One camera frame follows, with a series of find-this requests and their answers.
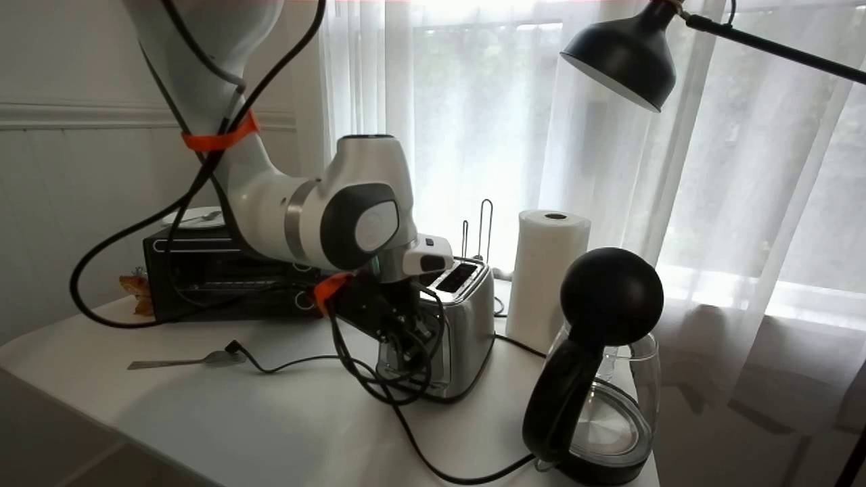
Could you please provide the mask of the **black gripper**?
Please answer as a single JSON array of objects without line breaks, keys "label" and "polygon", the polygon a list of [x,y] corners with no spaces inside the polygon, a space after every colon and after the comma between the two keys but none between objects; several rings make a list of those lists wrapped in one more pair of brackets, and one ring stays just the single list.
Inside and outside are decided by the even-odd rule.
[{"label": "black gripper", "polygon": [[428,345],[432,338],[420,315],[420,288],[414,281],[382,284],[370,274],[358,274],[336,292],[330,307],[378,345]]}]

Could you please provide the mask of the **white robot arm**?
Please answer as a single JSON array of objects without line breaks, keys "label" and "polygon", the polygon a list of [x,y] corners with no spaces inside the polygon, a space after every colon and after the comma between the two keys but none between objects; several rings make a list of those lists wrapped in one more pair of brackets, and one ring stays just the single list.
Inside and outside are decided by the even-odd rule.
[{"label": "white robot arm", "polygon": [[344,135],[318,180],[282,174],[241,92],[284,0],[121,0],[184,143],[214,168],[222,212],[260,258],[370,272],[382,284],[440,274],[452,250],[420,235],[393,135]]}]

